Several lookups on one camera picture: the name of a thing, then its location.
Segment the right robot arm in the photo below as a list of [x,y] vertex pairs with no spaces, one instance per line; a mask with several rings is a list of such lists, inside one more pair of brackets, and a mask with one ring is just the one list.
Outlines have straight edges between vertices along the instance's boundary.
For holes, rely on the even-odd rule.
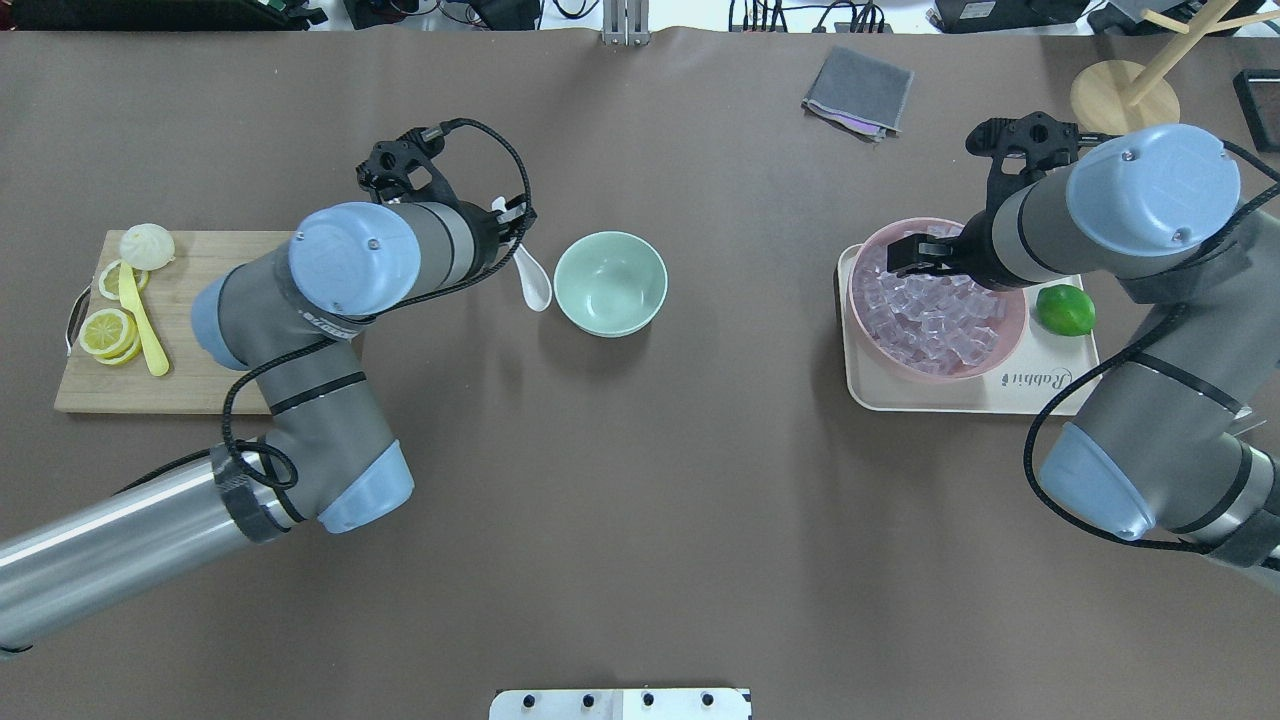
[[1277,588],[1277,456],[1233,423],[1277,370],[1277,219],[1242,200],[1252,152],[1206,129],[1089,133],[1043,113],[966,137],[986,208],[954,237],[888,249],[900,275],[997,291],[1103,272],[1148,314],[1030,424],[1023,470],[1053,514],[1102,541],[1197,556]]

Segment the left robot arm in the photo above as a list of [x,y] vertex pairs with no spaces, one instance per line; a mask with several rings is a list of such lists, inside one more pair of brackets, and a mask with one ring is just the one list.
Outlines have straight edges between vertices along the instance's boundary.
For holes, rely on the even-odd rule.
[[256,372],[271,429],[242,462],[218,443],[8,541],[3,657],[303,521],[339,534],[404,503],[413,478],[352,341],[408,299],[493,273],[534,217],[525,197],[343,202],[218,277],[192,304],[195,337],[220,365]]

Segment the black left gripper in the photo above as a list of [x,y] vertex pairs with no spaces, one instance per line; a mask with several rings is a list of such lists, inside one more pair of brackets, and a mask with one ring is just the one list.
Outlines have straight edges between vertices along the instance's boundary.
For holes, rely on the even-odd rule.
[[499,249],[513,252],[522,246],[532,223],[535,210],[527,200],[495,200],[494,210],[479,205],[463,205],[462,218],[472,236],[474,259],[465,281],[479,278],[495,265]]

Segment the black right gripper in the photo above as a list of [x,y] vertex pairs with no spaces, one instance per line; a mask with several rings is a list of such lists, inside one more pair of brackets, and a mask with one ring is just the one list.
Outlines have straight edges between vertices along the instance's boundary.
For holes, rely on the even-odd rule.
[[963,274],[997,292],[1027,287],[997,256],[992,215],[974,215],[955,237],[915,232],[895,240],[888,245],[888,272],[902,278]]

